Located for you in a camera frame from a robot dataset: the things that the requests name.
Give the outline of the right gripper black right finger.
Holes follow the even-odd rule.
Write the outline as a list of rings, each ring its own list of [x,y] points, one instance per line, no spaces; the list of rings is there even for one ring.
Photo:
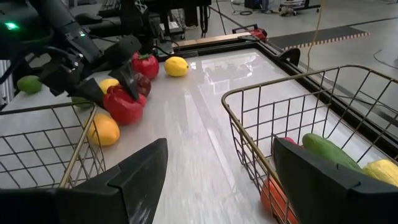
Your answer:
[[[279,181],[301,224],[398,224],[398,187],[274,139]]]

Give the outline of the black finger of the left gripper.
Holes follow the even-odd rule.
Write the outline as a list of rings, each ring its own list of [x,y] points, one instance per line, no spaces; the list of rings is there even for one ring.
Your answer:
[[[70,96],[77,96],[84,98],[90,102],[95,103],[103,108],[104,93],[94,78],[83,80],[81,83],[72,86],[68,89]]]
[[[132,56],[141,48],[141,43],[133,35],[122,38],[104,51],[104,58],[111,67],[109,76],[118,80],[133,100],[139,99],[134,85],[134,72],[131,66]]]

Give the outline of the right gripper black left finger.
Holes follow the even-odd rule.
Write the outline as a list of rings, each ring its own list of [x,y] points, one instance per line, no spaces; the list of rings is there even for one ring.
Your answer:
[[[152,224],[167,163],[159,138],[72,189],[0,190],[0,224]]]

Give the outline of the green round produce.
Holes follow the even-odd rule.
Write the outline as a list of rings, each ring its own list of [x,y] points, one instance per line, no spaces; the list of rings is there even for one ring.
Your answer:
[[[77,108],[86,110],[89,108],[93,107],[93,103],[88,101],[85,98],[79,97],[79,96],[72,96],[71,97],[71,102],[73,106],[76,106]]]

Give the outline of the yellow lemon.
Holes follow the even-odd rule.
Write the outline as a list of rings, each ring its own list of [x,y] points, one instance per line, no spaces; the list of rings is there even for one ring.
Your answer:
[[[171,77],[182,77],[188,73],[189,65],[182,57],[170,57],[164,62],[166,74]]]
[[[111,86],[119,85],[119,81],[115,78],[107,78],[98,83],[99,87],[101,88],[103,94],[107,94],[107,90]]]

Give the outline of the red bell pepper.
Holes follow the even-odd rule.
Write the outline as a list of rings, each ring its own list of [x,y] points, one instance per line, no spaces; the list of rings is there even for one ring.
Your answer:
[[[144,115],[146,97],[139,94],[134,100],[121,85],[111,86],[103,97],[105,110],[120,125],[126,126],[140,121]]]

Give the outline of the green lime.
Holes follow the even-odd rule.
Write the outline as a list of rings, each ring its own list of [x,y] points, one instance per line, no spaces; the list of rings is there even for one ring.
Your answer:
[[[28,75],[20,78],[17,81],[17,87],[24,93],[34,94],[42,89],[42,83],[39,81],[39,77],[35,75]]]

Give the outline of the orange-yellow lemon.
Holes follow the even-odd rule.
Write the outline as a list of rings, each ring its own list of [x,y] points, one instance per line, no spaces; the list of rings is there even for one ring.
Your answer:
[[[86,136],[98,146],[111,146],[119,140],[120,130],[113,118],[103,113],[96,113]]]

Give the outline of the green cucumber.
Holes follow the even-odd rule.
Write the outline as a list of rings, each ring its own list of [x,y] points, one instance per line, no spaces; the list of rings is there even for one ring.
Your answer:
[[[347,168],[364,173],[362,168],[345,151],[331,141],[313,133],[307,133],[302,137],[303,147],[312,153]]]

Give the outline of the orange carrot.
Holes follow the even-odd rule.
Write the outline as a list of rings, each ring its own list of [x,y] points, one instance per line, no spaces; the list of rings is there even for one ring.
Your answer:
[[[264,210],[276,218],[279,223],[284,224],[285,217],[287,217],[287,224],[299,224],[291,203],[289,209],[286,210],[287,197],[273,177],[266,179],[262,185],[261,203]]]

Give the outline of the yellow fruit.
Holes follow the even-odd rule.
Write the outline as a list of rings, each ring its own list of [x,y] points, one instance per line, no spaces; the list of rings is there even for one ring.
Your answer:
[[[368,163],[363,171],[370,177],[398,187],[398,166],[388,159]]]

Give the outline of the black computer mouse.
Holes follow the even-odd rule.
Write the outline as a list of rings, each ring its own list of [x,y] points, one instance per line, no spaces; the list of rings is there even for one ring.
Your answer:
[[[99,24],[103,18],[96,14],[81,13],[75,16],[75,20],[81,25]]]

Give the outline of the black equipment stand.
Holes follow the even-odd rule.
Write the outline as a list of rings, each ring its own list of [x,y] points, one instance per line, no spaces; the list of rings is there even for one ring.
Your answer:
[[[133,35],[141,44],[140,54],[151,54],[156,39],[170,35],[169,15],[183,10],[183,18],[197,19],[208,28],[208,6],[211,0],[120,0],[119,18],[123,32]]]

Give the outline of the wooden bar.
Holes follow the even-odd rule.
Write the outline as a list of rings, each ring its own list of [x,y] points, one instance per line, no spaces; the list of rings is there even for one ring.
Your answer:
[[[242,33],[237,33],[237,34],[228,34],[228,35],[220,35],[216,37],[206,37],[202,39],[196,39],[196,40],[183,40],[180,42],[176,42],[175,44],[172,44],[172,47],[174,49],[180,47],[188,47],[188,46],[194,46],[194,45],[203,45],[203,44],[212,44],[215,42],[223,42],[227,40],[235,40],[238,39],[241,36],[248,36],[251,35],[249,32],[242,32]]]

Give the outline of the red clamp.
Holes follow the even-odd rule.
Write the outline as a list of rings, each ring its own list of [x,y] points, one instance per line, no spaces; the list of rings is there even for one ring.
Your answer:
[[[259,28],[257,24],[252,24],[252,25],[248,25],[248,26],[235,28],[235,29],[232,29],[231,31],[233,34],[237,34],[240,32],[248,32],[251,35],[257,37],[261,41],[267,40],[267,32],[264,29]]]

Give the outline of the black clamp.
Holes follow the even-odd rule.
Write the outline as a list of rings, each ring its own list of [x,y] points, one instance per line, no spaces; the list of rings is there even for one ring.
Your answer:
[[[299,65],[301,56],[301,51],[298,48],[289,48],[282,53],[280,53],[277,57],[281,60],[288,60],[290,63],[294,64],[295,66]]]

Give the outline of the black yellow hazard mat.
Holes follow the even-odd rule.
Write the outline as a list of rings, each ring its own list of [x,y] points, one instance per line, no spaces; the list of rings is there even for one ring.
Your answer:
[[[310,32],[282,35],[268,38],[268,42],[282,50],[289,48],[306,48],[311,45],[323,45],[370,35],[369,32],[349,26],[320,29]]]

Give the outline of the wheeled equipment cart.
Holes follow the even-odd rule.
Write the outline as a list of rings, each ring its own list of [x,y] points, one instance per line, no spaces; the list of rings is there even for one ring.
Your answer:
[[[315,9],[320,12],[322,0],[280,0],[279,15],[280,16],[296,16],[298,12],[307,9]]]

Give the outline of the black table edge frame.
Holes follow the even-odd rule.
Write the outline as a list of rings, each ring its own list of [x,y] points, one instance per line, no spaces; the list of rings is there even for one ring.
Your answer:
[[[325,89],[320,82],[309,77],[288,60],[279,59],[277,57],[278,55],[272,51],[269,44],[261,42],[260,40],[253,40],[249,36],[243,36],[235,40],[215,42],[212,44],[178,47],[174,49],[174,52],[176,56],[191,58],[244,49],[257,49],[260,51],[267,59],[276,64],[276,67],[282,69],[289,78],[295,78],[296,82],[302,85],[307,91],[319,96],[321,102],[329,104],[331,110],[342,120],[346,121],[349,127],[357,129],[360,134],[367,140],[373,142],[382,152],[385,152],[389,156],[398,154],[398,137],[394,137],[391,133],[383,131],[380,125],[366,118],[365,115],[358,110],[352,108],[349,103],[342,100],[341,96],[333,94],[330,90],[327,90],[325,93],[319,93],[320,90],[322,91]]]

